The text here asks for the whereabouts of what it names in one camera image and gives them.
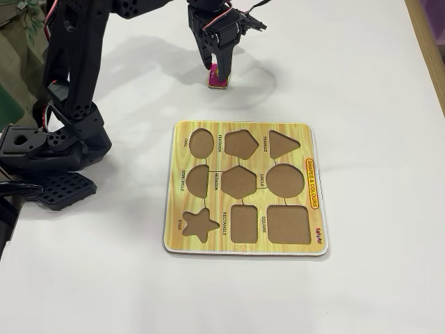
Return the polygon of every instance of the oval cutout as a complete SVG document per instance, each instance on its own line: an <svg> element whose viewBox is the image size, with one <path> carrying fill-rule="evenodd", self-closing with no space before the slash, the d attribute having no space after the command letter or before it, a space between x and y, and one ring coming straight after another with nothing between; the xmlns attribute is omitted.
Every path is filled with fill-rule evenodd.
<svg viewBox="0 0 445 334"><path fill-rule="evenodd" d="M191 154L197 159L206 159L213 151L213 136L206 129L197 129L190 137Z"/></svg>

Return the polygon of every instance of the hexagon cutout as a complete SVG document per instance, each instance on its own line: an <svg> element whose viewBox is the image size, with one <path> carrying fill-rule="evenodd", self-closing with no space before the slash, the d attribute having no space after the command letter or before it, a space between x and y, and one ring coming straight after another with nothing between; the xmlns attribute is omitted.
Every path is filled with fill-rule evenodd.
<svg viewBox="0 0 445 334"><path fill-rule="evenodd" d="M242 160L249 159L259 144L248 130L230 132L225 135L224 152Z"/></svg>
<svg viewBox="0 0 445 334"><path fill-rule="evenodd" d="M233 167L221 175L221 190L240 200L257 191L257 176L244 167Z"/></svg>

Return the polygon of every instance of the white table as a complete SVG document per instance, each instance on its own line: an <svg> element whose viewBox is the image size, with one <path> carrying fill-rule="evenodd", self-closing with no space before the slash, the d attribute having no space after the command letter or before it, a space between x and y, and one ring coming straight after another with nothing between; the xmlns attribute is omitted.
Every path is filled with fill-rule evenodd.
<svg viewBox="0 0 445 334"><path fill-rule="evenodd" d="M445 119L404 1L281 0L254 16L269 28L236 48L223 92L205 86L185 1L110 19L95 101L113 149L84 170L98 192L24 206L0 262L0 333L443 333ZM182 119L310 124L327 255L166 253Z"/></svg>

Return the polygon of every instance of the robotic arm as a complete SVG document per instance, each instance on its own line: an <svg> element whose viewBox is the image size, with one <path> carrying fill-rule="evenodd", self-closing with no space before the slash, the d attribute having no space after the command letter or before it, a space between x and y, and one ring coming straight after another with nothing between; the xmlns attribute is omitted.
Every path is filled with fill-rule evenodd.
<svg viewBox="0 0 445 334"><path fill-rule="evenodd" d="M7 127L0 138L0 167L10 175L36 180L76 171L102 158L110 150L111 142L92 98L108 16L116 13L132 19L170 1L58 0L49 26L51 40L43 84L51 95L48 108L64 127L52 133L32 127ZM261 31L266 26L250 16L250 11L232 8L227 0L187 2L189 26L204 66L211 68L215 54L218 78L224 81L230 75L233 49L241 36L249 29Z"/></svg>

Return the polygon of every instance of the wooden puzzle board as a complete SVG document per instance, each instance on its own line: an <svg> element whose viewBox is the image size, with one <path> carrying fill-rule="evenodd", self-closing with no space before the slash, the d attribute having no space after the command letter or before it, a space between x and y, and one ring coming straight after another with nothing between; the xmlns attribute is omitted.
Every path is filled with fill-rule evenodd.
<svg viewBox="0 0 445 334"><path fill-rule="evenodd" d="M327 235L311 128L178 123L164 244L173 253L324 254Z"/></svg>

